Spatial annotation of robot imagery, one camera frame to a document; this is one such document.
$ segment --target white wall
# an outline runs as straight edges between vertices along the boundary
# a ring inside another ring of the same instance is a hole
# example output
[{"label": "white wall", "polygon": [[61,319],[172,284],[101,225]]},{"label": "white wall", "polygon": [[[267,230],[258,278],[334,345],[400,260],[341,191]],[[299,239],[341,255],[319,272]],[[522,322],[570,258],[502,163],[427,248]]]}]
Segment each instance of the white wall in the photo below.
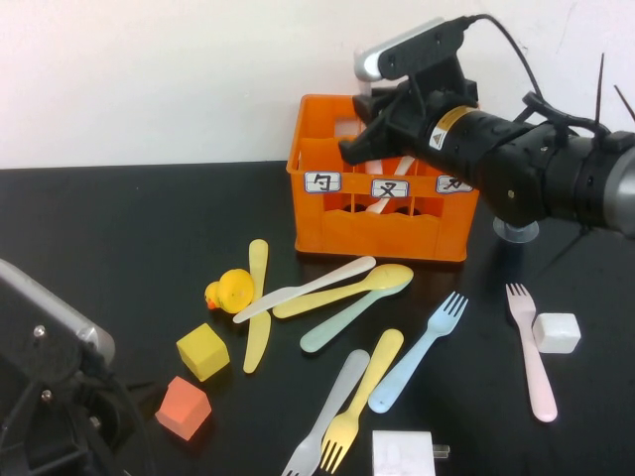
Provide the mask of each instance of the white wall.
[{"label": "white wall", "polygon": [[[306,93],[354,93],[352,52],[435,16],[490,12],[548,99],[635,128],[632,0],[3,0],[0,168],[285,159]],[[492,26],[461,50],[483,108],[514,116],[530,84]]]}]

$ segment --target yellow plastic knife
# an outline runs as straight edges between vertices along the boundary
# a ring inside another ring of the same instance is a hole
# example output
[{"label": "yellow plastic knife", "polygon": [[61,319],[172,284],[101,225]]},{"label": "yellow plastic knife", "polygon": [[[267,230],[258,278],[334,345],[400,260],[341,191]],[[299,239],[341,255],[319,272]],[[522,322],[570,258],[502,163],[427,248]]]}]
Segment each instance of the yellow plastic knife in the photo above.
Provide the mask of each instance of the yellow plastic knife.
[{"label": "yellow plastic knife", "polygon": [[[251,242],[249,245],[249,273],[254,280],[254,301],[262,297],[268,257],[269,245],[265,240],[254,240]],[[270,331],[271,315],[268,311],[265,310],[251,318],[249,335],[247,336],[247,352],[242,368],[246,374],[253,373],[258,367],[267,348]]]}]

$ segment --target blue fork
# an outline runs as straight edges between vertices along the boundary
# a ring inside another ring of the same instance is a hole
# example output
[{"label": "blue fork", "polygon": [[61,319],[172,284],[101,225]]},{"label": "blue fork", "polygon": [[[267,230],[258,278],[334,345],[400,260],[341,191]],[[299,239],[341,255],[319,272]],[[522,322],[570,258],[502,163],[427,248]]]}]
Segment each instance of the blue fork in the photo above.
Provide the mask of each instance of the blue fork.
[{"label": "blue fork", "polygon": [[385,414],[397,401],[422,359],[439,337],[450,334],[467,306],[467,297],[452,293],[428,321],[428,329],[370,395],[368,406]]}]

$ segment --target chinese character label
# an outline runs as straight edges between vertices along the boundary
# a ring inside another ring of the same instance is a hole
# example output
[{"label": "chinese character label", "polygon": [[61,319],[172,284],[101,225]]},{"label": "chinese character label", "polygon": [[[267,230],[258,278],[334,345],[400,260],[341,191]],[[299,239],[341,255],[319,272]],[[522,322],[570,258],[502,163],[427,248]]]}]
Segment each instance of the chinese character label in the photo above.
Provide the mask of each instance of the chinese character label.
[{"label": "chinese character label", "polygon": [[339,172],[306,172],[305,190],[308,193],[328,193],[341,190]]},{"label": "chinese character label", "polygon": [[473,191],[467,183],[463,183],[458,178],[450,176],[440,176],[437,179],[437,193],[458,193]]},{"label": "chinese character label", "polygon": [[408,196],[410,184],[405,180],[374,180],[370,194],[375,198]]}]

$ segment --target white plastic knife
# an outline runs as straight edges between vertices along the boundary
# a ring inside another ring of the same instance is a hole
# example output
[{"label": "white plastic knife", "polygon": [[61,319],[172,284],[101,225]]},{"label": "white plastic knife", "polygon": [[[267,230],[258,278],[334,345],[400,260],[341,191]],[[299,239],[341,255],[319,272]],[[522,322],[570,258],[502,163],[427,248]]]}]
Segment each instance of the white plastic knife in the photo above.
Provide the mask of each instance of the white plastic knife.
[{"label": "white plastic knife", "polygon": [[323,288],[325,286],[332,285],[333,283],[337,283],[338,281],[364,273],[365,271],[373,268],[376,263],[375,258],[372,256],[364,256],[336,269],[335,271],[331,271],[321,278],[317,278],[310,283],[306,283],[303,286],[280,288],[279,290],[273,291],[255,302],[252,302],[243,310],[238,312],[234,315],[234,322],[237,324],[244,322],[254,315],[259,314],[263,310],[271,309],[273,306],[282,304],[289,299],[297,298],[298,296],[302,296],[307,293],[312,293],[319,288]]}]

